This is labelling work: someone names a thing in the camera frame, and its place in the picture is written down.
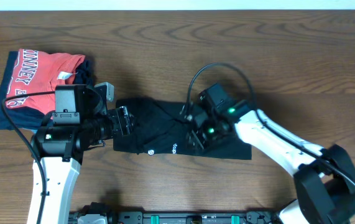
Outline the black t-shirt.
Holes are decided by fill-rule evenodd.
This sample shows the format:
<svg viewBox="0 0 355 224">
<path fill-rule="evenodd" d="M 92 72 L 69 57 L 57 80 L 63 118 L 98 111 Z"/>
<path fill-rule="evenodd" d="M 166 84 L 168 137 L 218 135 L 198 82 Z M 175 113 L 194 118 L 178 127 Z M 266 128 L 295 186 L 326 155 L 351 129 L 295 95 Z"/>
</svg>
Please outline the black t-shirt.
<svg viewBox="0 0 355 224">
<path fill-rule="evenodd" d="M 204 152 L 189 142 L 191 126 L 180 114 L 182 102 L 153 98 L 125 98 L 116 101 L 131 114 L 132 133 L 113 140 L 113 149 L 132 154 L 175 154 L 217 159 L 251 160 L 252 146 L 236 136 L 211 145 Z"/>
</svg>

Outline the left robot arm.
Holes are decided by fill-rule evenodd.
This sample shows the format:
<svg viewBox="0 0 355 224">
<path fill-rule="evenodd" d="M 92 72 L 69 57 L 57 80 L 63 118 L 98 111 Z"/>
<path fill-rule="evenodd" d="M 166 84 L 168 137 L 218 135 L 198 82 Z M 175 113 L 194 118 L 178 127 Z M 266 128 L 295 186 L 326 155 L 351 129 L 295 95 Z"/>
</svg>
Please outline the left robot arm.
<svg viewBox="0 0 355 224">
<path fill-rule="evenodd" d="M 131 133 L 131 115 L 125 106 L 75 123 L 65 118 L 40 127 L 32 139 L 39 161 L 32 167 L 34 186 L 27 222 L 67 223 L 83 153 Z"/>
</svg>

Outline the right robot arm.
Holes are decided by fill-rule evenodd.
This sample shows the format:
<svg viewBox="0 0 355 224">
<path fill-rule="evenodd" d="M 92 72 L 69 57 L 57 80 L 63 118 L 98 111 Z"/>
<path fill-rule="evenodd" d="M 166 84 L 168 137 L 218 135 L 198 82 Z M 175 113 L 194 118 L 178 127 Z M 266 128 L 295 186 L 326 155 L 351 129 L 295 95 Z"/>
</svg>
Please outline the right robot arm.
<svg viewBox="0 0 355 224">
<path fill-rule="evenodd" d="M 355 216 L 355 166 L 341 146 L 308 142 L 267 117 L 254 100 L 201 100 L 195 112 L 187 101 L 181 111 L 193 123 L 195 146 L 205 151 L 233 133 L 275 161 L 294 181 L 296 199 L 270 223 L 349 223 Z"/>
</svg>

